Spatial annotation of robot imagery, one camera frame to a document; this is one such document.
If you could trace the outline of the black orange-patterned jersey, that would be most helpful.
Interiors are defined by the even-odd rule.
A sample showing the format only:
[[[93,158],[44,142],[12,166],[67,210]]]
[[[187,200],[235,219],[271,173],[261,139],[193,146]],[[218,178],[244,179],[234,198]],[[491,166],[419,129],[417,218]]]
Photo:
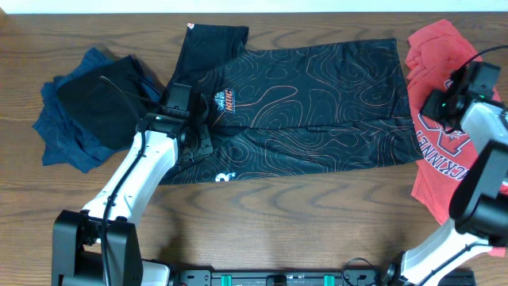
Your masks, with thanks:
[[[165,184],[387,167],[421,159],[393,38],[250,50],[246,26],[189,24],[173,83],[209,104],[213,150]]]

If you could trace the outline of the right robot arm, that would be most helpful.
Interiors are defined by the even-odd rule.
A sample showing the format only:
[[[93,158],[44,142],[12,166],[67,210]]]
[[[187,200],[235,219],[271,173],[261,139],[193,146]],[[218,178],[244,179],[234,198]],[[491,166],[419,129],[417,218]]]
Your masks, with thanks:
[[[493,100],[500,67],[469,60],[434,90],[421,113],[447,132],[463,131],[478,157],[454,191],[449,218],[419,246],[390,263],[381,285],[437,285],[447,274],[494,247],[507,244],[507,108]]]

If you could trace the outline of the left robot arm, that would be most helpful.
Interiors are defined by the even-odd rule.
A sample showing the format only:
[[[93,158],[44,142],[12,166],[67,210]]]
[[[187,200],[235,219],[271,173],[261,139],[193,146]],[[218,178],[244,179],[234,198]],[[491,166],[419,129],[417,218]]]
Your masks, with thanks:
[[[52,286],[169,285],[171,268],[142,258],[137,225],[164,176],[213,147],[206,96],[173,83],[158,110],[139,118],[133,144],[106,186],[52,230]]]

